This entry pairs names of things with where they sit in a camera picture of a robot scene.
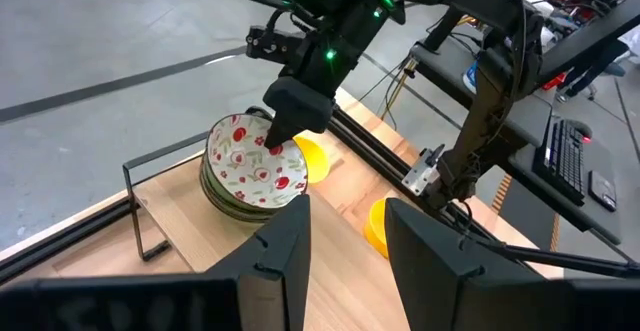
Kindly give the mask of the person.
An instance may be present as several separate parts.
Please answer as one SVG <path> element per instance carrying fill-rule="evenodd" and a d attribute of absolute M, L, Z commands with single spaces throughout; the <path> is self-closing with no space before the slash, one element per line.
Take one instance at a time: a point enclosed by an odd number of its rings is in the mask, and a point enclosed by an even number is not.
<path fill-rule="evenodd" d="M 582 57 L 558 85 L 556 99 L 566 102 L 587 88 L 598 76 L 623 56 L 640 53 L 640 25 L 614 39 L 594 53 Z"/>

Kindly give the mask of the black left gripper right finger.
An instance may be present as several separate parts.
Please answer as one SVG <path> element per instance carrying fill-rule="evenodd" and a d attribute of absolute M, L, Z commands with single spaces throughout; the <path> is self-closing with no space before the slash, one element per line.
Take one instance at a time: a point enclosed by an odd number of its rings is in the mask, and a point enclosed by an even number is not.
<path fill-rule="evenodd" d="M 389 260 L 412 331 L 543 331 L 542 277 L 400 199 L 385 204 Z"/>

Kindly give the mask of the black desk beam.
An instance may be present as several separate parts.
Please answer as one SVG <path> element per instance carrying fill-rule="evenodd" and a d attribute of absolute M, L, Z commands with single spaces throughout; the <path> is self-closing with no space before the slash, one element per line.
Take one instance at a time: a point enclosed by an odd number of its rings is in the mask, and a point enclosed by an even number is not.
<path fill-rule="evenodd" d="M 640 24 L 640 0 L 626 0 L 606 16 L 594 20 L 559 41 L 542 57 L 534 88 L 540 88 L 611 41 Z"/>

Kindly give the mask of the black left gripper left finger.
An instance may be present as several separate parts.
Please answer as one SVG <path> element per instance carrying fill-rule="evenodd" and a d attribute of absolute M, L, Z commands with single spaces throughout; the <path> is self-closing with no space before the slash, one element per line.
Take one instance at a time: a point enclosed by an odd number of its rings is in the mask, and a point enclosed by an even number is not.
<path fill-rule="evenodd" d="M 303 331 L 311 263 L 302 195 L 207 270 L 207 331 Z"/>

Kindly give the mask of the black keyboard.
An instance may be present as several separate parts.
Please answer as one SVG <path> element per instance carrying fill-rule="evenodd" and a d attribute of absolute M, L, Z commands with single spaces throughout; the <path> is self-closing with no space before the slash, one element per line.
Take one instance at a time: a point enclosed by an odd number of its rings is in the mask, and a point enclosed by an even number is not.
<path fill-rule="evenodd" d="M 584 135 L 566 120 L 550 120 L 533 171 L 573 204 L 584 204 Z"/>

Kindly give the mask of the dark grey side desk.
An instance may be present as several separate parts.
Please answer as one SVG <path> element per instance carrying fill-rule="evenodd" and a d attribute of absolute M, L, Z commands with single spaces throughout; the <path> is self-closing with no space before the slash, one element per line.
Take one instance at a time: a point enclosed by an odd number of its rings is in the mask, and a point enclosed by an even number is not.
<path fill-rule="evenodd" d="M 463 107 L 471 107 L 475 94 L 462 81 L 463 73 L 474 62 L 474 57 L 467 49 L 454 41 L 446 40 L 436 53 L 429 52 L 416 43 L 409 54 L 418 62 L 418 73 Z M 590 231 L 613 245 L 619 245 L 622 241 L 619 210 L 610 212 L 589 196 L 582 206 L 578 206 L 534 173 L 535 149 L 543 144 L 551 115 L 551 104 L 537 94 L 531 94 L 514 104 L 502 132 L 514 139 L 520 148 L 502 161 L 500 167 L 574 227 Z"/>

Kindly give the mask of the black computer mouse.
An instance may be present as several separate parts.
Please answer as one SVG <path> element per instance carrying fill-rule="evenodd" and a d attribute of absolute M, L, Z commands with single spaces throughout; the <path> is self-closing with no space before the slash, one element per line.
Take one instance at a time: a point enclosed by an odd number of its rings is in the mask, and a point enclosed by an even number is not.
<path fill-rule="evenodd" d="M 593 137 L 593 131 L 589 125 L 582 121 L 578 120 L 568 120 L 568 123 L 579 131 L 582 135 L 582 139 L 584 143 L 590 143 Z"/>

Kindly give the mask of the black smartphone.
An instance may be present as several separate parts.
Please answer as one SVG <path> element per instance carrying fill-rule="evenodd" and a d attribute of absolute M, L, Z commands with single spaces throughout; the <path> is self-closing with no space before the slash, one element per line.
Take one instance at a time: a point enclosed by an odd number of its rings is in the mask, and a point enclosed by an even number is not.
<path fill-rule="evenodd" d="M 617 210 L 615 185 L 595 170 L 591 170 L 588 177 L 589 195 L 609 212 L 615 212 Z"/>

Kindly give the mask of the yellow mini bowl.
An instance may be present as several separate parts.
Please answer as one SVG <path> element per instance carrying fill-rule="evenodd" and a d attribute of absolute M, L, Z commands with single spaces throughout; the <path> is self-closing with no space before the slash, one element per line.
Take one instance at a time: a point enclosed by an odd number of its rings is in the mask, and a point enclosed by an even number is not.
<path fill-rule="evenodd" d="M 367 242 L 384 258 L 388 258 L 388 247 L 385 231 L 386 198 L 375 201 L 364 225 L 364 236 Z"/>
<path fill-rule="evenodd" d="M 305 158 L 308 181 L 311 184 L 323 181 L 330 171 L 329 159 L 324 149 L 313 140 L 302 136 L 296 136 L 294 141 Z"/>

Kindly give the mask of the floral mini bowl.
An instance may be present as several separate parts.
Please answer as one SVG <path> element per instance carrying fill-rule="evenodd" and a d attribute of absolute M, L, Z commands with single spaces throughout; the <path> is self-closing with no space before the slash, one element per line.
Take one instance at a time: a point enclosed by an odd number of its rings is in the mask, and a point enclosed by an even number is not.
<path fill-rule="evenodd" d="M 250 223 L 266 222 L 276 215 L 278 209 L 264 211 L 260 209 L 252 209 L 251 207 L 247 208 L 244 206 L 237 206 L 232 202 L 224 200 L 219 194 L 215 192 L 213 183 L 207 175 L 207 165 L 208 162 L 206 161 L 206 157 L 202 156 L 199 166 L 200 186 L 207 199 L 222 213 L 234 219 Z"/>
<path fill-rule="evenodd" d="M 264 223 L 269 221 L 272 214 L 256 214 L 248 211 L 238 210 L 234 206 L 223 202 L 213 192 L 212 189 L 206 185 L 204 181 L 200 181 L 200 186 L 207 199 L 222 213 L 239 221 L 250 223 Z"/>
<path fill-rule="evenodd" d="M 306 192 L 308 169 L 292 140 L 265 146 L 271 122 L 249 114 L 217 121 L 206 142 L 204 164 L 233 201 L 254 209 L 278 209 Z"/>

